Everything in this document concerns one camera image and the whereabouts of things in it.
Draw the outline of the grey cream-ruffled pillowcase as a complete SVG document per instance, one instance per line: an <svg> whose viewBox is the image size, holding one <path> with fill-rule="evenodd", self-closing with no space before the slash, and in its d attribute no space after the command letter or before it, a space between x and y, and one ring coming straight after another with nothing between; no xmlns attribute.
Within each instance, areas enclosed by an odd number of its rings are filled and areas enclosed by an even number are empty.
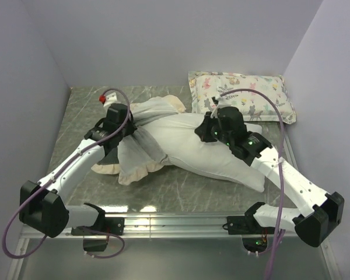
<svg viewBox="0 0 350 280"><path fill-rule="evenodd" d="M97 174L117 174L118 183L124 186L171 164L166 153L144 126L186 111L180 99L173 95L153 97L143 103L134 103L130 105L130 109L137 130L125 137L117 148L91 167Z"/></svg>

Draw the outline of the white pillow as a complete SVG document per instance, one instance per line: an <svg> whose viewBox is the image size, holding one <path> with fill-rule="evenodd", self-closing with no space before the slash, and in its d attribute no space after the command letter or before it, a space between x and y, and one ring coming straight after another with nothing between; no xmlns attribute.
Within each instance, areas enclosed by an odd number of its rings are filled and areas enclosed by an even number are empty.
<svg viewBox="0 0 350 280"><path fill-rule="evenodd" d="M263 192L263 174L234 157L223 143L200 140L195 129L203 119L202 114L182 113L152 121L143 128L156 140L171 164L204 177L241 183Z"/></svg>

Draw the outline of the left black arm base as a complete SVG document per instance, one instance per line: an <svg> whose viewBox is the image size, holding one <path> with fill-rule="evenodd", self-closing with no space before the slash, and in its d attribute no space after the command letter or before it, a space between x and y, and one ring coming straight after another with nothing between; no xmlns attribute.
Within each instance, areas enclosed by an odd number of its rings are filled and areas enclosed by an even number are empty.
<svg viewBox="0 0 350 280"><path fill-rule="evenodd" d="M70 207L71 235L83 236L83 250L92 258L108 259L118 256L125 249L122 238L125 219L122 217L107 217L102 208L85 203L82 206ZM116 238L121 242L121 248L112 255L101 255L107 249L110 239Z"/></svg>

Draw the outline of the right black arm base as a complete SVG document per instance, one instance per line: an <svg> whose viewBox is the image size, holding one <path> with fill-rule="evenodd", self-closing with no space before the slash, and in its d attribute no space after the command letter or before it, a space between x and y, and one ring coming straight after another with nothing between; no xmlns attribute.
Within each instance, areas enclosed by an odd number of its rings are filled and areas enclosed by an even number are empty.
<svg viewBox="0 0 350 280"><path fill-rule="evenodd" d="M256 255L268 250L267 234L273 233L273 227L260 226L253 216L264 205L264 202L256 202L244 215L228 216L222 225L229 235L241 235L243 247L248 253Z"/></svg>

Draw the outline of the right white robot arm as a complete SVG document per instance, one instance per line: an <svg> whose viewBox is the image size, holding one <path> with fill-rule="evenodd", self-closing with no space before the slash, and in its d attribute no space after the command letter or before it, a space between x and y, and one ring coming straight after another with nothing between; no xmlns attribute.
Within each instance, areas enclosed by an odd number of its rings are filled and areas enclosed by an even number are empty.
<svg viewBox="0 0 350 280"><path fill-rule="evenodd" d="M282 188L295 208L280 208L257 202L244 214L246 234L265 228L295 232L311 247L318 247L341 223L345 200L316 186L288 163L260 133L249 131L241 112L235 107L207 112L195 129L202 142L225 144L232 155Z"/></svg>

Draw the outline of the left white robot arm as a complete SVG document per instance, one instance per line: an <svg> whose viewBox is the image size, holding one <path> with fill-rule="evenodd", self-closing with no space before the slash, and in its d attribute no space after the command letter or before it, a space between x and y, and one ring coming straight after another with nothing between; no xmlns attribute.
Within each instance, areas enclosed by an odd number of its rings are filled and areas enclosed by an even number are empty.
<svg viewBox="0 0 350 280"><path fill-rule="evenodd" d="M104 118L88 130L72 154L49 175L20 189L19 220L48 237L58 236L66 228L85 227L91 234L101 234L106 227L105 211L85 203L66 206L65 201L93 165L117 149L136 127L129 107L112 104Z"/></svg>

